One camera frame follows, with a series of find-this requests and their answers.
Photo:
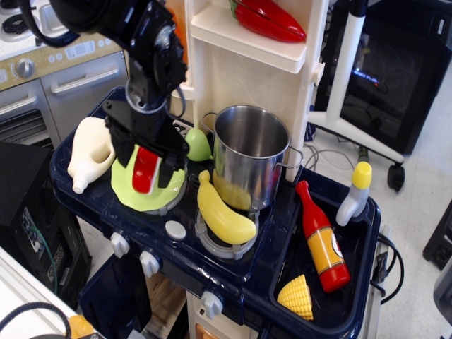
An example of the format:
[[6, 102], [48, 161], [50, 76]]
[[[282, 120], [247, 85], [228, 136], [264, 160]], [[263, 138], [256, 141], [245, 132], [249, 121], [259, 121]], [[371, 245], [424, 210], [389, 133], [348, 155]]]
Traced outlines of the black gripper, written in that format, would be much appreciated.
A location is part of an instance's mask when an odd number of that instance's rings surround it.
[[112, 145], [123, 167], [128, 165], [138, 145], [162, 158], [158, 172], [160, 189], [167, 188], [175, 172], [185, 170], [189, 146], [163, 108], [144, 114], [126, 101], [113, 99], [102, 104], [102, 108]]

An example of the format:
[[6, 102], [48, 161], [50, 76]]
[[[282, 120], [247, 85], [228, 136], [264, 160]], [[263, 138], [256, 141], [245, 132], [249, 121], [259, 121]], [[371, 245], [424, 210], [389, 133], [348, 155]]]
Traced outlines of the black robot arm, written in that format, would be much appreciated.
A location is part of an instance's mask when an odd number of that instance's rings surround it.
[[32, 33], [49, 47], [65, 47], [83, 33], [100, 33], [129, 55], [125, 102], [105, 102], [106, 126], [117, 159], [127, 166], [135, 145], [156, 154], [161, 163], [158, 186], [186, 166], [189, 146], [172, 125], [170, 97], [186, 80], [184, 48], [163, 1], [52, 1], [67, 32], [48, 37], [37, 27], [29, 1], [19, 1]]

